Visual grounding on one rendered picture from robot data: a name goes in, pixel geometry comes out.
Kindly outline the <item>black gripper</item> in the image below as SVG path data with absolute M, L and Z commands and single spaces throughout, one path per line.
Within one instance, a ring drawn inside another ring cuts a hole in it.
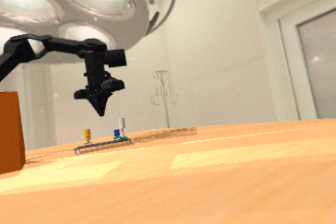
M 89 89 L 80 89 L 73 93 L 74 100 L 87 99 L 100 116 L 104 116 L 106 103 L 109 97 L 113 95 L 111 89 L 121 90 L 125 88 L 125 83 L 122 80 L 106 80 L 106 75 L 108 75 L 108 71 L 105 71 L 104 67 L 88 68 L 84 77 L 88 78 L 86 88 Z

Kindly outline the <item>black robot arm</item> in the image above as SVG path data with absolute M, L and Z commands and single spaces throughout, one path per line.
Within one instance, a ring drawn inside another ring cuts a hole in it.
M 44 49 L 35 53 L 28 39 L 41 41 Z M 72 41 L 71 39 L 53 37 L 52 35 L 22 34 L 11 37 L 4 45 L 0 55 L 0 82 L 17 67 L 19 63 L 42 59 L 47 53 L 59 52 L 76 54 L 85 59 L 86 70 L 90 67 L 126 66 L 125 49 L 108 51 L 107 44 L 98 39 Z

